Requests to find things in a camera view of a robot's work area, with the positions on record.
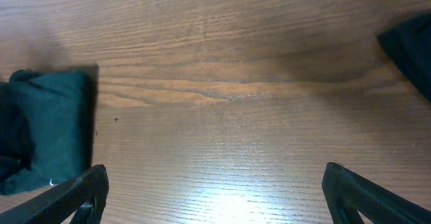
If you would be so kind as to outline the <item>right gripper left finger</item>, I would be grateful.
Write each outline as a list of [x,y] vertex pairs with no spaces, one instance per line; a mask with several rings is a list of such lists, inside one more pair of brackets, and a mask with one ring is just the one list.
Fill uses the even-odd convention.
[[8,224],[72,223],[99,224],[108,196],[106,168],[100,164],[43,192],[4,213],[1,222]]

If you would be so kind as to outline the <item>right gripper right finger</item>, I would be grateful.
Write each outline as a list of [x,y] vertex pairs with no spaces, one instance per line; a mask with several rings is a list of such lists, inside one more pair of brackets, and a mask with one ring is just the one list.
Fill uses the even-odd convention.
[[334,223],[429,223],[430,211],[335,162],[325,168],[322,189]]

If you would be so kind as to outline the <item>dark teal t-shirt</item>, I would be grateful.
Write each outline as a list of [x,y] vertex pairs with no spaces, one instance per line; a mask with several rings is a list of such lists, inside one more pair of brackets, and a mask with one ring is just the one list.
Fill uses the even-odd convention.
[[19,70],[1,83],[1,194],[60,184],[91,166],[94,84],[84,71]]

